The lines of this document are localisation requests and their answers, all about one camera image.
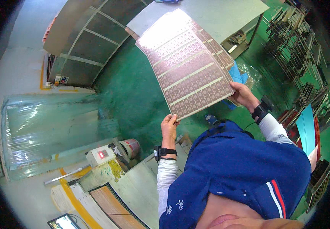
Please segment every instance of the stack of boards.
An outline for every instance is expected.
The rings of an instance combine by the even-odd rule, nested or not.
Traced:
[[[234,93],[232,57],[185,12],[166,13],[137,39],[177,120]]]

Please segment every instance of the person's right hand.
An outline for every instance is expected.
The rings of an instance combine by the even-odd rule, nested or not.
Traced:
[[[228,97],[228,99],[244,105],[252,114],[254,109],[260,104],[259,99],[257,99],[253,93],[251,93],[250,89],[244,84],[230,82],[230,86],[235,89],[236,92],[232,96]]]

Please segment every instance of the red stripe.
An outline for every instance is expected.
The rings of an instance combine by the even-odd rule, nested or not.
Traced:
[[[281,193],[278,190],[278,186],[277,186],[277,183],[276,183],[275,180],[272,180],[272,184],[274,186],[274,189],[276,190],[277,197],[278,197],[278,199],[279,199],[279,201],[281,203],[282,210],[283,210],[283,218],[285,219],[286,218],[286,209],[284,207],[284,203],[283,203],[283,199],[282,199]]]

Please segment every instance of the blue sheet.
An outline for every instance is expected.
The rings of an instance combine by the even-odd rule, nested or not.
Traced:
[[[315,149],[315,127],[314,116],[311,104],[309,104],[301,113],[300,117],[296,121],[297,129],[300,133],[302,149],[306,155]]]
[[[231,69],[229,70],[232,80],[234,80],[235,82],[241,83],[241,84],[245,84],[246,80],[249,77],[248,74],[244,73],[244,74],[240,75],[240,71],[239,71],[239,68],[237,67],[236,61],[234,61],[234,63],[235,63],[234,66],[232,66]],[[228,106],[228,108],[230,108],[231,110],[236,108],[235,104],[231,103],[227,99],[222,100],[222,102],[225,103]]]

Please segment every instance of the blue jacket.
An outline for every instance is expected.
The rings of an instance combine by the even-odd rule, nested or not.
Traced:
[[[209,193],[246,204],[264,219],[288,219],[310,176],[302,149],[254,140],[236,123],[221,123],[194,141],[184,173],[169,187],[159,228],[195,228]]]

